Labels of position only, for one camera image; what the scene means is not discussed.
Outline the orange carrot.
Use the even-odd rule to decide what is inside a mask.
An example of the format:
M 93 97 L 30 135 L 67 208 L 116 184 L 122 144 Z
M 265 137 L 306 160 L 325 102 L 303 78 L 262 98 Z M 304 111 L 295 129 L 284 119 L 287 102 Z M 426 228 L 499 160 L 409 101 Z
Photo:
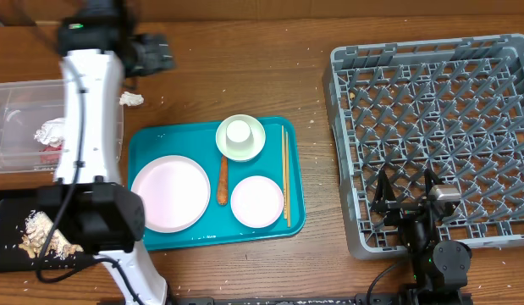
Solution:
M 229 200 L 228 176 L 228 159 L 222 156 L 217 189 L 217 202 L 221 206 L 225 206 Z

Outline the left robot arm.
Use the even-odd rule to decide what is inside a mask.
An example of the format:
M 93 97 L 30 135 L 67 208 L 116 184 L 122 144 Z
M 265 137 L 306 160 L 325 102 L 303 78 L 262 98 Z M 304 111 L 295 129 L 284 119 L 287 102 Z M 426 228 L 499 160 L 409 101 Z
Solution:
M 52 230 L 80 246 L 113 277 L 128 304 L 170 304 L 142 238 L 141 198 L 122 185 L 117 160 L 119 91 L 124 80 L 171 69 L 162 35 L 135 33 L 123 1 L 88 1 L 63 19 L 64 142 L 51 186 L 37 192 Z

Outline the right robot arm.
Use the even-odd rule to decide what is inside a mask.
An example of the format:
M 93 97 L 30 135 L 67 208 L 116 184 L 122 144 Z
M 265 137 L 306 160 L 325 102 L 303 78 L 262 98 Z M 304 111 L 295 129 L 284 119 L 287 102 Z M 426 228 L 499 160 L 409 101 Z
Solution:
M 430 169 L 424 170 L 424 182 L 426 195 L 418 203 L 406 203 L 397 199 L 385 172 L 379 172 L 372 211 L 383 216 L 386 226 L 398 229 L 407 257 L 372 281 L 366 294 L 367 304 L 472 303 L 471 296 L 461 294 L 461 288 L 467 286 L 472 250 L 461 241 L 442 240 L 436 227 L 456 210 L 461 193 L 456 186 L 443 183 Z M 411 265 L 415 281 L 402 285 L 394 295 L 375 297 L 375 285 L 403 263 Z

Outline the black waste bin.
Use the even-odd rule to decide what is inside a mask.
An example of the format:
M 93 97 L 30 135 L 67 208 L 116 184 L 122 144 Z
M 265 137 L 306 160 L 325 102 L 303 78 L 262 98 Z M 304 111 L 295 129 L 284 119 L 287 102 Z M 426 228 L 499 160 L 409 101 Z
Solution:
M 35 189 L 0 190 L 0 272 L 33 271 L 39 255 L 44 255 L 44 269 L 82 268 L 93 261 L 91 255 L 77 252 L 65 260 L 46 256 L 42 252 L 34 259 L 20 249 L 25 230 L 25 219 L 33 212 L 41 212 Z

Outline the small white tissue piece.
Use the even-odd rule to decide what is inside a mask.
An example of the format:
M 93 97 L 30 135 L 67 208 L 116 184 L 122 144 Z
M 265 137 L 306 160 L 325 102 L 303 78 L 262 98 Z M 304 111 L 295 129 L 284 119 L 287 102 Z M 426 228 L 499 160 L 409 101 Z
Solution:
M 124 91 L 119 98 L 119 104 L 127 107 L 137 107 L 142 105 L 145 101 L 141 94 L 134 94 L 128 91 Z

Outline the left wooden chopstick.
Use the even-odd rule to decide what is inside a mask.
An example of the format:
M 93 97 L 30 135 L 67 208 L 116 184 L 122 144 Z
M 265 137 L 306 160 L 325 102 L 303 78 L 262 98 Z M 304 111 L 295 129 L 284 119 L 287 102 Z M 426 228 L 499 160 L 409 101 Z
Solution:
M 284 196 L 284 207 L 283 207 L 283 213 L 284 213 L 284 219 L 288 219 L 288 212 L 287 212 L 287 169 L 286 169 L 286 132 L 284 129 L 284 126 L 281 126 L 281 144 L 282 144 L 282 174 L 283 174 L 283 196 Z

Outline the grey dishwasher rack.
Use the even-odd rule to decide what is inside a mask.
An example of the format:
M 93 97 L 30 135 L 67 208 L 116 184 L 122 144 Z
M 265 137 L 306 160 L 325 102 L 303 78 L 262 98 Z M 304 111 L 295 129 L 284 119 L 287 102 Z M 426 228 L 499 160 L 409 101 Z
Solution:
M 378 173 L 420 202 L 426 169 L 462 196 L 442 239 L 524 247 L 524 35 L 336 47 L 323 84 L 353 257 L 403 254 L 371 209 Z

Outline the large white plate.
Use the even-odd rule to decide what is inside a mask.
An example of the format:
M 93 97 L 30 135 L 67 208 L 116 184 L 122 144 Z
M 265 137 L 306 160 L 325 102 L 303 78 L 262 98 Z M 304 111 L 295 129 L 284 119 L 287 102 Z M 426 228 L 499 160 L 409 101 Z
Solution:
M 158 233 L 191 227 L 205 213 L 211 198 L 205 170 L 179 155 L 157 158 L 144 166 L 131 190 L 143 201 L 146 228 Z

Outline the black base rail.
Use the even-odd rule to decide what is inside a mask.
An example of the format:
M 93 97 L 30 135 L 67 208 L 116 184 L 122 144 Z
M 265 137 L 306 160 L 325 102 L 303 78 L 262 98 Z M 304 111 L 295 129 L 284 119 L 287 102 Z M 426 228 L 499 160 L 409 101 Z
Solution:
M 465 304 L 472 305 L 471 295 L 465 294 L 462 302 L 426 301 L 420 304 Z M 176 297 L 173 304 L 179 305 L 367 305 L 367 295 L 357 294 L 354 297 L 316 297 L 316 298 L 251 298 L 251 299 L 214 299 L 212 297 Z M 373 305 L 409 304 L 401 300 L 396 293 L 380 293 L 371 296 Z

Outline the rice and peanut scraps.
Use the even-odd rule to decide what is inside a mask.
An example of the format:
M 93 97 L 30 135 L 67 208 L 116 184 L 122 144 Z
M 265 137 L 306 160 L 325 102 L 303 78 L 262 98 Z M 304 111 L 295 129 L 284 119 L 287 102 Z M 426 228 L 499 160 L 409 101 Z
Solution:
M 30 259 L 36 258 L 42 252 L 52 225 L 53 222 L 44 212 L 33 211 L 25 219 L 25 230 L 22 242 L 18 247 L 24 250 Z M 45 255 L 52 254 L 55 258 L 65 260 L 77 252 L 83 252 L 83 248 L 80 245 L 71 244 L 59 230 L 55 230 Z

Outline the clear plastic bin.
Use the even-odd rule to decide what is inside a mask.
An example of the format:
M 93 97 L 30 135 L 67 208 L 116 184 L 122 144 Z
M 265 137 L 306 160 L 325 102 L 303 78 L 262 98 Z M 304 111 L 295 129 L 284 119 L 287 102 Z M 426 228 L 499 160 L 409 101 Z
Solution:
M 47 146 L 34 139 L 41 126 L 64 115 L 61 80 L 0 83 L 0 174 L 54 171 L 57 164 L 42 164 Z

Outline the teal plastic tray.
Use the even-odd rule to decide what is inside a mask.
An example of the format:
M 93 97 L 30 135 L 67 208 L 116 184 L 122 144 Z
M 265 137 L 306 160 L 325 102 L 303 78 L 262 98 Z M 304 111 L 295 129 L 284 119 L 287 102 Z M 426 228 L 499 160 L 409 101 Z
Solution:
M 306 222 L 301 169 L 294 126 L 283 117 L 259 119 L 266 132 L 262 151 L 246 163 L 229 162 L 229 189 L 252 175 L 268 177 L 278 185 L 283 184 L 282 132 L 289 136 L 290 163 L 290 213 L 291 220 L 278 219 L 266 228 L 249 228 L 239 222 L 227 204 L 217 203 L 216 187 L 221 164 L 217 149 L 218 121 L 182 125 L 148 127 L 137 131 L 129 144 L 128 182 L 132 186 L 137 174 L 151 161 L 166 156 L 179 155 L 196 161 L 206 172 L 211 183 L 208 207 L 192 226 L 176 233 L 159 233 L 145 229 L 143 237 L 149 251 L 185 247 L 203 247 L 217 244 L 279 238 L 297 234 Z

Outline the red foil snack wrapper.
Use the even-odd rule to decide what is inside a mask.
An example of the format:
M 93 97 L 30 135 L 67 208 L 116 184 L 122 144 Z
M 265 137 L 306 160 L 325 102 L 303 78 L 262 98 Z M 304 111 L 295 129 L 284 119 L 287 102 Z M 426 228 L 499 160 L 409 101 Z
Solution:
M 61 158 L 62 146 L 47 146 L 41 150 L 40 161 L 42 164 L 57 164 Z

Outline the small white cup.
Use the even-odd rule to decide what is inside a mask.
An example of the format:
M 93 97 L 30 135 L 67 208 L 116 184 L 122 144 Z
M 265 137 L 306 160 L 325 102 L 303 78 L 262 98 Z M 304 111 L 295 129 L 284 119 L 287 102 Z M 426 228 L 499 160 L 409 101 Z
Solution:
M 243 119 L 235 119 L 226 128 L 226 138 L 233 145 L 246 144 L 251 139 L 251 127 Z

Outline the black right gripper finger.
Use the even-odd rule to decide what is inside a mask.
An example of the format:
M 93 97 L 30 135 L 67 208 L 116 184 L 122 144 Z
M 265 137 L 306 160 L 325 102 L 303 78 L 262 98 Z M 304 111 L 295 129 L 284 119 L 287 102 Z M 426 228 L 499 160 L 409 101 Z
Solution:
M 426 197 L 430 201 L 438 201 L 444 190 L 441 179 L 431 170 L 424 170 L 424 182 L 425 182 L 425 193 Z
M 375 191 L 375 196 L 373 198 L 373 203 L 378 204 L 386 201 L 395 201 L 396 197 L 392 189 L 389 178 L 385 173 L 384 169 L 381 169 L 378 173 L 378 183 Z

